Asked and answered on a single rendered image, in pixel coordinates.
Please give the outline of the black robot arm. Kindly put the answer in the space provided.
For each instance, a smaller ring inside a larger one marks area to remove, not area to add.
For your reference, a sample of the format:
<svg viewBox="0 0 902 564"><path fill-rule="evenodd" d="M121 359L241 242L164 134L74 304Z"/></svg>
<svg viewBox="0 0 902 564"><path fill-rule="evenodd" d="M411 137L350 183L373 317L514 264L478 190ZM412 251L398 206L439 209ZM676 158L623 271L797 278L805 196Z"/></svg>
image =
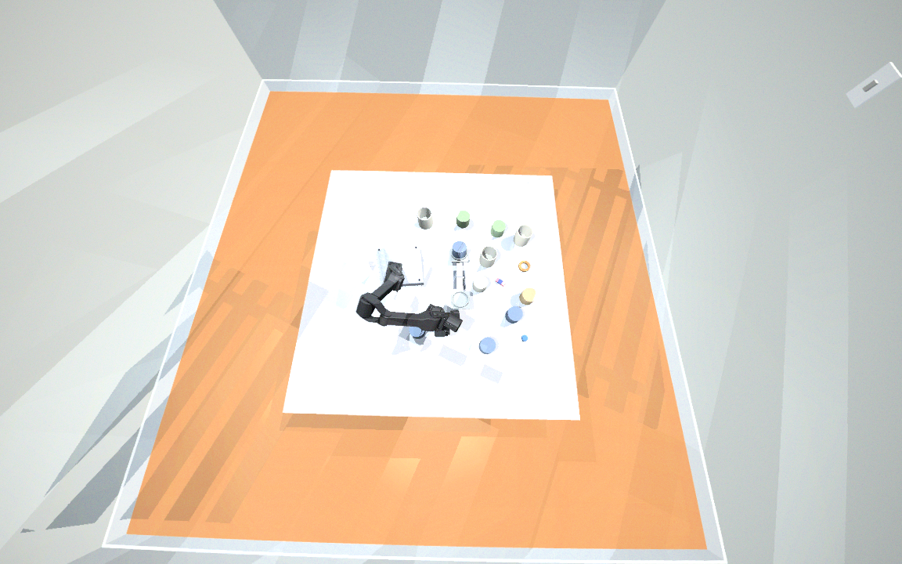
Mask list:
<svg viewBox="0 0 902 564"><path fill-rule="evenodd" d="M360 295L355 314L365 319L369 324L379 324L381 326L417 326L421 330L435 331L435 337L445 337L450 334L450 330L456 332L463 322L463 319L449 315L440 306L430 304L426 311L421 313L409 312L390 312L385 309L381 300L385 298L391 291L398 292L403 286L405 275L403 275L403 264L398 262L390 262L386 270L384 284L381 284L372 293ZM376 308L380 316L371 316Z"/></svg>

